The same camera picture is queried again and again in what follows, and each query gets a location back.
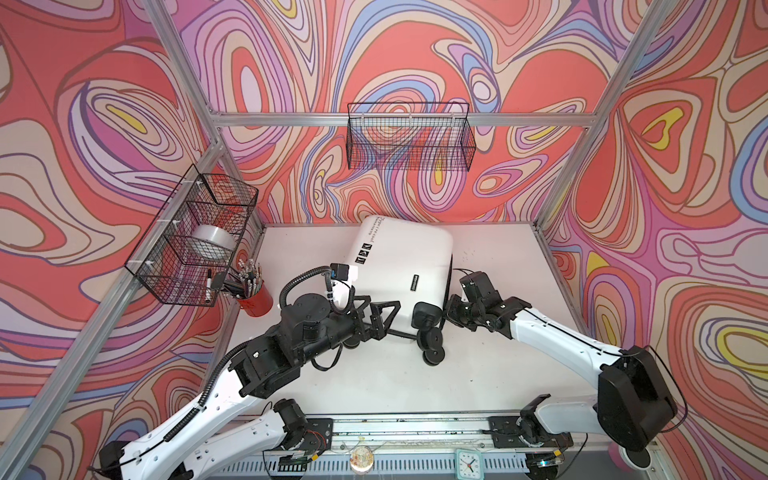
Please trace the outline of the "black suitcase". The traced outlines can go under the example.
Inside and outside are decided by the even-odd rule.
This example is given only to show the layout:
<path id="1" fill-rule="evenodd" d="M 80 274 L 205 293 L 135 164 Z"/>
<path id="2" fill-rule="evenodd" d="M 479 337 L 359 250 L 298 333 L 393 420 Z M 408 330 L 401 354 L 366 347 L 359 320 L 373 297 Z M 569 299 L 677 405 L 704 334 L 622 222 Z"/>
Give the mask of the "black suitcase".
<path id="1" fill-rule="evenodd" d="M 398 301 L 390 329 L 416 342 L 423 361 L 436 366 L 445 359 L 443 310 L 453 267 L 452 235 L 437 226 L 386 216 L 366 218 L 345 263 L 350 273 L 335 289 L 344 302 L 347 287 L 374 302 Z"/>

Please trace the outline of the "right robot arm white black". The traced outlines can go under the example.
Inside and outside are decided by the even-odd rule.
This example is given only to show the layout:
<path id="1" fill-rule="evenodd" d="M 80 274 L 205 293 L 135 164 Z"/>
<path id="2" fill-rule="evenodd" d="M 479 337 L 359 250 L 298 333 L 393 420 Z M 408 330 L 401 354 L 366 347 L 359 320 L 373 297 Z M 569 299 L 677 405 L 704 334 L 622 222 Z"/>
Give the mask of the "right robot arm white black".
<path id="1" fill-rule="evenodd" d="M 602 434 L 620 447 L 639 452 L 677 416 L 678 405 L 654 355 L 647 347 L 622 349 L 581 334 L 547 317 L 517 297 L 497 294 L 463 300 L 450 297 L 446 320 L 526 344 L 586 381 L 589 395 L 542 394 L 522 411 L 521 430 L 536 440 L 545 434 Z"/>

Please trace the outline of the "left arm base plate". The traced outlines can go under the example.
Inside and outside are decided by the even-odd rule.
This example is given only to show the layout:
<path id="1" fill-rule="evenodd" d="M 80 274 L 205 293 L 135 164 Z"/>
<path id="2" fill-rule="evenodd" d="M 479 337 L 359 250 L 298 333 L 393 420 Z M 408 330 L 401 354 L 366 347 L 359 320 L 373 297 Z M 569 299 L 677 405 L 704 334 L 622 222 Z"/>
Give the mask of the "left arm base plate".
<path id="1" fill-rule="evenodd" d="M 320 454 L 332 447 L 334 420 L 330 417 L 309 418 L 307 424 L 289 433 L 270 452 L 303 451 L 305 454 Z"/>

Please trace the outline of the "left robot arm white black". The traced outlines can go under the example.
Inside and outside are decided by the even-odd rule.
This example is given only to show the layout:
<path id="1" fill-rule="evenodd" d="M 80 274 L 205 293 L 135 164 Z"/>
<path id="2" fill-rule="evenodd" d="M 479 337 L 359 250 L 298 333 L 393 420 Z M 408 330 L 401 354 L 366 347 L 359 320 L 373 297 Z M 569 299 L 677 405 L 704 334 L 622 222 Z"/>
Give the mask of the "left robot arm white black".
<path id="1" fill-rule="evenodd" d="M 281 307 L 280 320 L 216 365 L 201 393 L 142 437 L 101 448 L 93 472 L 106 479 L 205 479 L 257 450 L 292 450 L 317 432 L 298 404 L 275 402 L 255 421 L 227 430 L 237 416 L 300 377 L 302 367 L 347 340 L 381 340 L 398 301 L 356 296 L 346 308 L 320 294 Z"/>

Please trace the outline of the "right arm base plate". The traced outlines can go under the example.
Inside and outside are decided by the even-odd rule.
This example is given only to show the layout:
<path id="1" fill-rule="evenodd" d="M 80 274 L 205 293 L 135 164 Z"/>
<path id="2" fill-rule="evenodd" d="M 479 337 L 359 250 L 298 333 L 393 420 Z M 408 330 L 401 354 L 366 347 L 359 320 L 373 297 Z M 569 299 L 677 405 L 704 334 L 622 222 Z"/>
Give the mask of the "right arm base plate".
<path id="1" fill-rule="evenodd" d="M 574 445 L 569 433 L 552 434 L 545 431 L 535 419 L 521 416 L 492 416 L 489 428 L 496 448 L 568 449 Z"/>

